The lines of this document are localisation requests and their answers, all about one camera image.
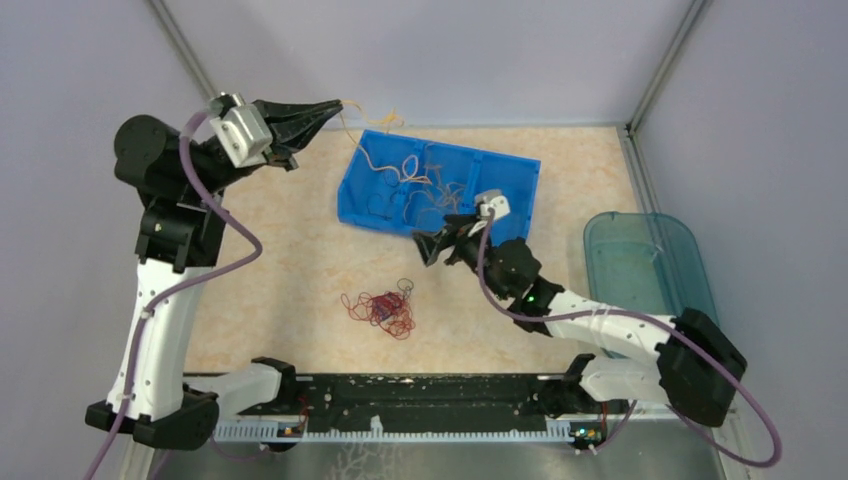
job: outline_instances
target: black bracket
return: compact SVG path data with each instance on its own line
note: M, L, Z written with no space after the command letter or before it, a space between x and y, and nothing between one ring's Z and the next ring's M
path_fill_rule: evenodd
M286 171L297 168L294 154L306 148L321 127L342 111L340 100L311 104L286 104L256 100L253 105L274 136L269 165Z
M141 217L135 253L174 266L212 267L218 262L226 224L211 210L177 205L155 198Z
M476 273L483 234L476 232L468 235L468 232L480 221L480 216L445 215L444 218L445 226L440 231L412 234L424 265L435 264L442 251L453 247L445 264L453 265L461 261ZM507 240L497 247L489 239L484 248L486 285L498 298L520 297L538 278L542 264L533 257L525 239L519 237Z
M133 440L152 448L197 450L212 436L218 424L218 403L213 393L183 393L179 410L154 422L142 415L138 420L124 418L118 433L132 434ZM116 415L105 400L89 405L85 423L109 431Z
M748 361L710 318L687 308L672 320L678 332L702 347L740 380ZM708 427L720 427L727 417L736 389L714 368L672 337L657 345L660 386L671 406L686 417Z
M297 370L294 365L269 357L254 358L250 363L267 365L280 372L280 388L277 390L277 398L265 405L296 406L298 403L297 397L300 396L301 391L297 384Z
M309 405L309 431L369 431L379 415L388 433L546 431L545 418L601 413L579 375L301 374L297 398L241 415L292 415ZM624 401L609 402L622 413Z
M554 297L558 293L562 293L564 291L565 287L562 285L549 282L545 280L544 277L539 276L536 277L536 281L533 282L533 286L530 287L527 294L525 294L524 297L516 298L507 310L512 313L518 313L528 317L544 317L551 313L551 309L548 308L548 306L551 304ZM512 323L516 324L525 332L536 332L548 337L551 336L547 324L544 322L513 320Z

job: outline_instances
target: rubber band pile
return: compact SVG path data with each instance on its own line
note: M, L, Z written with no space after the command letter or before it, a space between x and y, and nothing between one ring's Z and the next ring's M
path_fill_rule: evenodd
M401 278L397 282L397 291L387 291L376 297L362 292L356 303L352 303L347 294L343 293L341 301L350 318L368 322L372 327L380 327L396 340L406 340L415 328L409 305L414 287L412 280Z

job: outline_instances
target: metal frame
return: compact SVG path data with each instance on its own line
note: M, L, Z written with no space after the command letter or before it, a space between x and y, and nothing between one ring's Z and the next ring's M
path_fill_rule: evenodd
M165 1L145 0L145 3L150 7L163 33L178 55L186 72L192 78L198 89L198 93L203 97L204 101L217 95L218 89L215 88L214 82L206 73L202 63L191 48L190 43L182 34L179 24L165 5ZM657 99L662 94L663 87L666 85L675 66L682 57L695 28L699 25L711 4L712 0L692 0L674 38L666 49L660 64L657 66L653 78L643 93L633 113L633 117L625 124L616 127L625 163L633 185L636 202L639 210L644 213L659 212L660 205L651 182L645 156L640 148L639 133L645 125L645 121L656 104ZM713 434L721 443L729 448L735 449L743 455L750 455L752 448L737 412L732 412L728 416L724 426L714 429ZM639 409L637 416L646 420L670 420L674 418L673 414L664 406L643 406ZM120 478L145 478L152 459L153 451L150 448L129 442L124 455L124 464L121 469ZM759 470L747 468L723 456L720 456L720 461L727 479L756 480L762 478Z

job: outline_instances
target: black metal base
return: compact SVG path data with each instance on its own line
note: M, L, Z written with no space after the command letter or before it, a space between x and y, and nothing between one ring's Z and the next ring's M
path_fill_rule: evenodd
M700 345L737 380L748 361L706 314L687 308L673 320L675 329ZM676 338L657 345L660 386L679 413L707 427L724 424L736 389Z
M138 420L125 418L118 432L132 434L134 441L152 448L197 450L206 443L218 424L215 398L211 393L185 392L178 411L155 422L145 415ZM86 425L107 432L115 418L111 405L105 400L89 405L85 412Z
M562 374L299 374L295 397L241 414L297 415L305 402L312 433L370 431L375 416L386 433L542 432L546 417L601 414L601 404ZM627 404L608 408L623 413Z

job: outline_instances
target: speckled tabletop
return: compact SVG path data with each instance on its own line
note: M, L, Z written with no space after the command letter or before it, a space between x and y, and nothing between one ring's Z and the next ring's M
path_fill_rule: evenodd
M528 244L542 275L588 294L583 228L595 214L636 211L613 128L403 129L398 133L541 160ZM561 372L592 346L528 334L496 313L462 265L425 268L408 238L338 222L336 191L354 146L321 132L293 172L260 169L225 206L265 245L253 264L205 287L186 371L229 371L269 356L300 372ZM219 265L250 245L232 229ZM416 328L398 341L348 317L339 296L415 282Z

